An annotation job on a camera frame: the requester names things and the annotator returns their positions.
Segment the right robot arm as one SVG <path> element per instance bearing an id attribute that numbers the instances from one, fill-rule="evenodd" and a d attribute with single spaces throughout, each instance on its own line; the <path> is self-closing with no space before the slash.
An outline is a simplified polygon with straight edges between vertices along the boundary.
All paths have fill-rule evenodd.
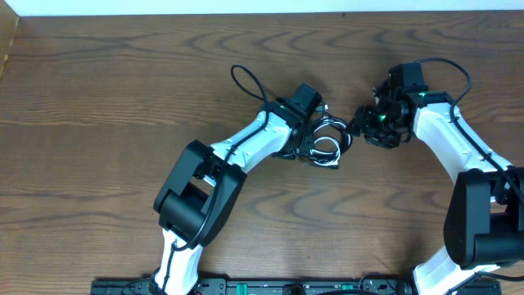
<path id="1" fill-rule="evenodd" d="M 491 278 L 521 282 L 498 270 L 523 259 L 523 169 L 498 155 L 463 118 L 458 99 L 426 85 L 422 62 L 389 69 L 347 130 L 380 148 L 424 142 L 454 183 L 443 247 L 415 266 L 398 294 L 457 294 Z"/>

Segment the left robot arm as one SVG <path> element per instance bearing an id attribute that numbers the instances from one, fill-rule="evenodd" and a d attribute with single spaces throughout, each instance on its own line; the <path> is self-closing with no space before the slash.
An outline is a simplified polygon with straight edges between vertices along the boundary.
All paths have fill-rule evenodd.
<path id="1" fill-rule="evenodd" d="M 159 294 L 190 293 L 203 249 L 224 227 L 249 171 L 284 148 L 298 148 L 321 101 L 302 84 L 290 98 L 266 102 L 230 138 L 210 146 L 194 140 L 183 149 L 153 203 L 165 243 L 152 277 Z"/>

